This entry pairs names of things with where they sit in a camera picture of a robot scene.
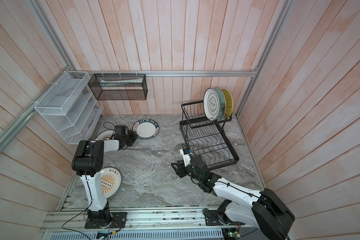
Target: yellow scalloped plate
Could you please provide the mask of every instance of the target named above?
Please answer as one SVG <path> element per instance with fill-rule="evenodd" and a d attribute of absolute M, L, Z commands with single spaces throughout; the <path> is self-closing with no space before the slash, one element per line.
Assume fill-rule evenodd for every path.
<path fill-rule="evenodd" d="M 222 89 L 222 91 L 224 93 L 225 102 L 226 102 L 226 110 L 225 110 L 224 118 L 228 118 L 229 116 L 231 116 L 231 113 L 233 111 L 233 99 L 232 99 L 232 95 L 228 92 L 228 90 Z"/>

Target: dish rack lower tier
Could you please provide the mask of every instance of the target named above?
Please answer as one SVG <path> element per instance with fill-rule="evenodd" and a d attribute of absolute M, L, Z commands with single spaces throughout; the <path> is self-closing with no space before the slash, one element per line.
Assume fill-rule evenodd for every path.
<path fill-rule="evenodd" d="M 206 120 L 206 117 L 201 117 L 193 119 L 192 123 Z M 194 156 L 201 156 L 209 170 L 233 165 L 239 161 L 239 156 L 220 124 L 191 128 L 187 120 L 183 120 L 180 122 L 180 131 L 187 150 L 191 150 Z"/>

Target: plate with orange sunburst pattern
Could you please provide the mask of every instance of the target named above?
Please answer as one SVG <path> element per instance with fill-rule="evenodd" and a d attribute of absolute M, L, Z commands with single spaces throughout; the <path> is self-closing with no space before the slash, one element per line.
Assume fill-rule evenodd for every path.
<path fill-rule="evenodd" d="M 121 186 L 121 173 L 114 167 L 105 167 L 100 171 L 101 186 L 104 196 L 112 197 Z"/>

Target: round plate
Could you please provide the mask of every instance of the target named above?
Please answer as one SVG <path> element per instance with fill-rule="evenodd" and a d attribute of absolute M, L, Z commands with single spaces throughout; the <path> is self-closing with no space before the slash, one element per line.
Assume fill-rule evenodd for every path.
<path fill-rule="evenodd" d="M 113 130 L 105 130 L 105 131 L 103 131 L 103 132 L 100 132 L 100 133 L 97 135 L 96 139 L 97 139 L 97 140 L 109 140 L 110 137 L 111 137 L 114 133 L 115 133 L 115 131 L 113 131 Z"/>
<path fill-rule="evenodd" d="M 137 121 L 133 126 L 133 131 L 139 139 L 151 139 L 157 135 L 159 130 L 157 122 L 152 119 L 144 118 Z"/>
<path fill-rule="evenodd" d="M 221 89 L 219 88 L 214 88 L 214 90 L 216 91 L 217 97 L 219 98 L 219 106 L 220 106 L 220 110 L 217 116 L 217 120 L 222 120 L 224 115 L 225 115 L 225 110 L 226 110 L 226 101 L 225 101 L 225 97 L 224 97 L 224 93 Z"/>
<path fill-rule="evenodd" d="M 217 97 L 216 91 L 213 88 L 209 88 L 204 94 L 204 112 L 206 117 L 215 121 L 219 116 L 219 98 Z"/>
<path fill-rule="evenodd" d="M 106 199 L 113 196 L 121 186 L 121 173 L 114 167 L 105 167 L 100 171 L 101 186 Z"/>

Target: black dish rack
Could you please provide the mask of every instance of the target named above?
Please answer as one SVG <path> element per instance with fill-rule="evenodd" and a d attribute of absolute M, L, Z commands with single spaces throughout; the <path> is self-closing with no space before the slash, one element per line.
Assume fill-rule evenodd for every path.
<path fill-rule="evenodd" d="M 191 150 L 192 155 L 201 156 L 209 170 L 233 165 L 239 161 L 239 156 L 223 129 L 225 123 L 232 120 L 232 115 L 220 121 L 211 121 L 204 113 L 203 101 L 184 103 L 182 109 L 180 131 L 187 150 Z"/>

